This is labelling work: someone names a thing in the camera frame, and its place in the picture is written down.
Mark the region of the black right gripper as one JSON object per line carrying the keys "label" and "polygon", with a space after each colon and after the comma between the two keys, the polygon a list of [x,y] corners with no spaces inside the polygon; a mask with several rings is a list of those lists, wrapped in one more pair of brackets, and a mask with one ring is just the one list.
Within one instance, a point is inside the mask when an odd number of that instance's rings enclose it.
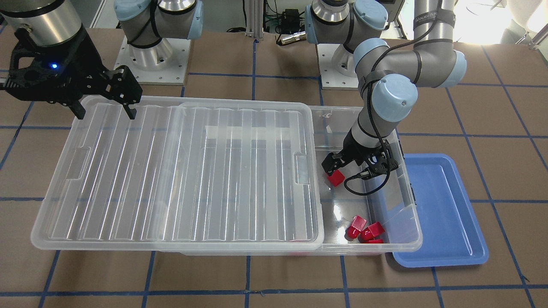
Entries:
{"label": "black right gripper", "polygon": [[1,89],[19,100],[60,103],[82,120],[84,95],[100,95],[122,104],[134,120],[143,90],[128,66],[109,70],[86,30],[62,43],[39,46],[28,30],[17,30],[10,67]]}

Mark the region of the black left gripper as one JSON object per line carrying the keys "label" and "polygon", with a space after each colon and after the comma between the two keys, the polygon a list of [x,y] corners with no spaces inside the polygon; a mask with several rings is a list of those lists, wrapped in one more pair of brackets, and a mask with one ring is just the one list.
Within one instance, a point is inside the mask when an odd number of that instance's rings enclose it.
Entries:
{"label": "black left gripper", "polygon": [[342,150],[336,153],[330,152],[321,166],[328,176],[332,176],[339,168],[352,162],[358,166],[364,166],[364,170],[359,173],[359,178],[362,180],[380,177],[399,168],[399,162],[394,158],[390,145],[385,139],[373,148],[366,148],[354,139],[345,139]]}

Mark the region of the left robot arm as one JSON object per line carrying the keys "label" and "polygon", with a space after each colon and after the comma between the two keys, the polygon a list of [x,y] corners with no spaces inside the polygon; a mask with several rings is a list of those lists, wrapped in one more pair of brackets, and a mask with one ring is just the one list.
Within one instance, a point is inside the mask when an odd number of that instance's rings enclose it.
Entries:
{"label": "left robot arm", "polygon": [[467,61],[453,48],[456,23],[452,0],[417,0],[414,39],[395,47],[380,35],[389,14],[376,0],[314,0],[305,10],[307,41],[339,44],[352,56],[364,107],[344,139],[342,150],[322,162],[331,175],[351,162],[364,165],[359,178],[397,168],[385,139],[409,115],[419,87],[450,87],[465,75]]}

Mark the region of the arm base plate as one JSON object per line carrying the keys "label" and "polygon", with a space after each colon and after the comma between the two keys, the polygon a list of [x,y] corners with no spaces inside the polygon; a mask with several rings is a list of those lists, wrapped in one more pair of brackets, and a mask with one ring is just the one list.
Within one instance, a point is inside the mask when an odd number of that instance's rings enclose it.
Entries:
{"label": "arm base plate", "polygon": [[154,47],[139,49],[124,37],[114,68],[128,66],[141,85],[183,86],[192,42],[164,38]]}
{"label": "arm base plate", "polygon": [[341,44],[318,44],[318,65],[323,89],[356,90],[354,58]]}

